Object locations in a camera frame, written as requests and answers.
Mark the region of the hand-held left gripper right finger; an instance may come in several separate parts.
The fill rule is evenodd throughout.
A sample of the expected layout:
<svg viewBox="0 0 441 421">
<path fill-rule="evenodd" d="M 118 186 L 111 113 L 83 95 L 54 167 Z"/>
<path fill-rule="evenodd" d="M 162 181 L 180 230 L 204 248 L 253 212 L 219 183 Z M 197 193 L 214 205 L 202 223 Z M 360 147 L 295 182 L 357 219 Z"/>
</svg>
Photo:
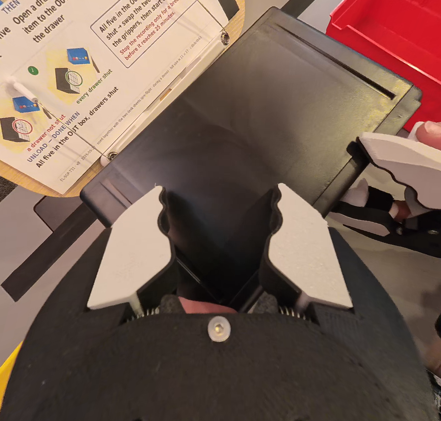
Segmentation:
<svg viewBox="0 0 441 421">
<path fill-rule="evenodd" d="M 311 304 L 353 308 L 326 220 L 284 183 L 273 189 L 269 227 L 258 278 L 279 308 L 297 316 Z"/>
</svg>

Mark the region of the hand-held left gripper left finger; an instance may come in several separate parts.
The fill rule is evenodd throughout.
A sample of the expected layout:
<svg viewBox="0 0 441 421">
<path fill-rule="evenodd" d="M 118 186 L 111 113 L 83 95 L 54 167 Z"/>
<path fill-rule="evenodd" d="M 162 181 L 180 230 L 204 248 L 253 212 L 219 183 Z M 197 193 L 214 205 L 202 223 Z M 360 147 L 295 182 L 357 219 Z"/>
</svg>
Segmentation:
<svg viewBox="0 0 441 421">
<path fill-rule="evenodd" d="M 178 273 L 167 207 L 166 189 L 156 186 L 115 221 L 87 302 L 89 309 L 129 304 L 135 316 L 142 317 L 174 291 Z"/>
</svg>

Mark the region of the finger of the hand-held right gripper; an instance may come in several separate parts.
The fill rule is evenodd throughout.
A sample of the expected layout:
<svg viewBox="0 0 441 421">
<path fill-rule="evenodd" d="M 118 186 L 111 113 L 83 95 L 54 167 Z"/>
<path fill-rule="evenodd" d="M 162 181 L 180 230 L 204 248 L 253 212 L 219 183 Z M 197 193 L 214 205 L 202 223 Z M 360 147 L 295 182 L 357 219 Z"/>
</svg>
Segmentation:
<svg viewBox="0 0 441 421">
<path fill-rule="evenodd" d="M 389 213 L 379 211 L 345 210 L 330 212 L 328 217 L 346 227 L 377 236 L 388 236 L 400 228 L 400 224 L 392 219 Z"/>
<path fill-rule="evenodd" d="M 364 132 L 358 142 L 371 163 L 387 171 L 393 179 L 415 190 L 425 208 L 440 208 L 440 150 L 403 137 Z"/>
</svg>

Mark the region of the white and black small part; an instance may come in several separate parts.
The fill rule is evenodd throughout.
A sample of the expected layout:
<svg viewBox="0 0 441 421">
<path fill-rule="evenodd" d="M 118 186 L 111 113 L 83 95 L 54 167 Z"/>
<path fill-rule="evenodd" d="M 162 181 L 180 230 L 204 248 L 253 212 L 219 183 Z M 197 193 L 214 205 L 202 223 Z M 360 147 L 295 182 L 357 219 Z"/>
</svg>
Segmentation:
<svg viewBox="0 0 441 421">
<path fill-rule="evenodd" d="M 366 179 L 351 187 L 341 201 L 359 208 L 387 212 L 398 222 L 411 217 L 411 210 L 406 201 L 395 200 L 388 192 L 369 186 Z"/>
</svg>

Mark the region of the black drawer cabinet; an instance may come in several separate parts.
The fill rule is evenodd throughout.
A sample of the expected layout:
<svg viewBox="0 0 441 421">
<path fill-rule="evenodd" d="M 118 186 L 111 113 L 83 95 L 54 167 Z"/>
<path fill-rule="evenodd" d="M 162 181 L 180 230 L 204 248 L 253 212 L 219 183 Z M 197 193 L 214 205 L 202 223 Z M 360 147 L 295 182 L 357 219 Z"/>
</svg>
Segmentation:
<svg viewBox="0 0 441 421">
<path fill-rule="evenodd" d="M 396 135 L 422 91 L 269 9 L 81 191 L 110 227 L 154 186 L 190 284 L 243 310 L 258 291 L 272 189 L 323 217 L 367 166 L 364 131 Z"/>
</svg>

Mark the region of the person's right hand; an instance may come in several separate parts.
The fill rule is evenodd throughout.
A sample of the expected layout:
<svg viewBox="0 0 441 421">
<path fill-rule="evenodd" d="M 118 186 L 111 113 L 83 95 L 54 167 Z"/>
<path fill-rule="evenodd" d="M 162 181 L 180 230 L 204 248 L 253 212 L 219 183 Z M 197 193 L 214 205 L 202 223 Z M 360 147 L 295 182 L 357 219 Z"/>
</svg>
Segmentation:
<svg viewBox="0 0 441 421">
<path fill-rule="evenodd" d="M 413 126 L 407 139 L 423 143 L 437 150 L 441 149 L 441 123 L 426 121 L 417 122 Z"/>
</svg>

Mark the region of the red plastic bin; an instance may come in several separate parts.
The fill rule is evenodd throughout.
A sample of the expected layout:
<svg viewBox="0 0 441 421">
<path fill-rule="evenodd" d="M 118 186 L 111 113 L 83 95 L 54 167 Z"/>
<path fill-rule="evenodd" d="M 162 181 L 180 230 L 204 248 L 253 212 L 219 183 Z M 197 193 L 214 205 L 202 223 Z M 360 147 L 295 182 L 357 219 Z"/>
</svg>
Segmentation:
<svg viewBox="0 0 441 421">
<path fill-rule="evenodd" d="M 440 121 L 441 0 L 343 0 L 326 34 L 422 91 L 407 131 L 418 121 Z"/>
</svg>

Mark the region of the instruction sheet on clipboard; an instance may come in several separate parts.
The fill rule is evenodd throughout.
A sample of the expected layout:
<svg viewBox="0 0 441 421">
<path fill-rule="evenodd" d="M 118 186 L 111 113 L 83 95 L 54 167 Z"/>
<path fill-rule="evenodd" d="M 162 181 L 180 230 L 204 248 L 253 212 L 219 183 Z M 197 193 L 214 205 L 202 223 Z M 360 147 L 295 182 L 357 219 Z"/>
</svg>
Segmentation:
<svg viewBox="0 0 441 421">
<path fill-rule="evenodd" d="M 215 38 L 220 39 L 223 44 L 227 45 L 227 49 L 231 47 L 233 43 L 240 37 L 240 33 L 245 21 L 245 0 L 236 0 L 236 2 L 240 10 L 229 21 L 222 34 Z M 35 179 L 32 179 L 30 176 L 25 175 L 17 169 L 14 169 L 3 161 L 0 162 L 0 175 L 2 178 L 18 186 L 44 196 L 62 198 L 78 197 L 80 191 L 85 187 L 85 185 L 104 168 L 100 165 L 100 158 L 93 165 L 91 165 L 91 167 L 80 177 L 78 181 L 75 182 L 71 188 L 69 188 L 65 194 L 60 194 L 53 189 L 48 188 L 46 185 L 43 185 Z"/>
</svg>

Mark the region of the yellow object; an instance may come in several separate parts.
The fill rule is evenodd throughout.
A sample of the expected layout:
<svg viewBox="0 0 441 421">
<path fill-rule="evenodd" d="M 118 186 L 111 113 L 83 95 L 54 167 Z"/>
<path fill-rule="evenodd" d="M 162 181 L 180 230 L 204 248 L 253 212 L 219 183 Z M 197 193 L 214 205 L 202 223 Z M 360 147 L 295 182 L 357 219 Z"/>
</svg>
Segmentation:
<svg viewBox="0 0 441 421">
<path fill-rule="evenodd" d="M 0 368 L 0 382 L 7 383 L 12 373 L 19 351 L 23 345 L 23 341 L 15 348 Z"/>
</svg>

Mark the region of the white sheet holder ledge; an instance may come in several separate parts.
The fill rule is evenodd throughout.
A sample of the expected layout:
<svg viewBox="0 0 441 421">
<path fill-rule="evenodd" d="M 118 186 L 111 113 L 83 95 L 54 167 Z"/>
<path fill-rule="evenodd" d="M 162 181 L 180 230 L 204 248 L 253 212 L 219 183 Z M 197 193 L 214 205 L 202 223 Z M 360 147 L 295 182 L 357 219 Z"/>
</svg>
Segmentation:
<svg viewBox="0 0 441 421">
<path fill-rule="evenodd" d="M 171 82 L 144 110 L 132 124 L 100 158 L 101 167 L 105 167 L 113 160 L 132 140 L 135 139 L 157 116 L 159 116 L 177 97 L 181 95 L 217 58 L 227 49 L 220 39 L 215 39 L 203 50 L 195 60 Z"/>
</svg>

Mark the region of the white plastic peg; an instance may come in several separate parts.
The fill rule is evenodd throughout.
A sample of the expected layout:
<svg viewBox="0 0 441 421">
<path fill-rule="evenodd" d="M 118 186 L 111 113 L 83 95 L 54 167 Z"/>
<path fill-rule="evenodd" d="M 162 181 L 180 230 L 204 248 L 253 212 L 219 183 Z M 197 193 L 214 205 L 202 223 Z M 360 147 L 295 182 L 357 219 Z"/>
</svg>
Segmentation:
<svg viewBox="0 0 441 421">
<path fill-rule="evenodd" d="M 34 93 L 26 88 L 23 84 L 21 84 L 15 77 L 8 77 L 6 79 L 6 83 L 12 86 L 17 92 L 19 92 L 22 96 L 26 97 L 33 103 L 39 103 L 38 97 L 34 95 Z"/>
</svg>

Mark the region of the printed instruction sheet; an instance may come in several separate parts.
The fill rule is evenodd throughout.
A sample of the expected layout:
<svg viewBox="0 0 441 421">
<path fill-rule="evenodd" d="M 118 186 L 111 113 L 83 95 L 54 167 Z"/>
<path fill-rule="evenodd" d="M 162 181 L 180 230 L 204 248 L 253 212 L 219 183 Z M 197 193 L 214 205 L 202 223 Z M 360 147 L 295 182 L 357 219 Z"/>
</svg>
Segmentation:
<svg viewBox="0 0 441 421">
<path fill-rule="evenodd" d="M 65 194 L 228 23 L 218 0 L 1 0 L 1 161 Z"/>
</svg>

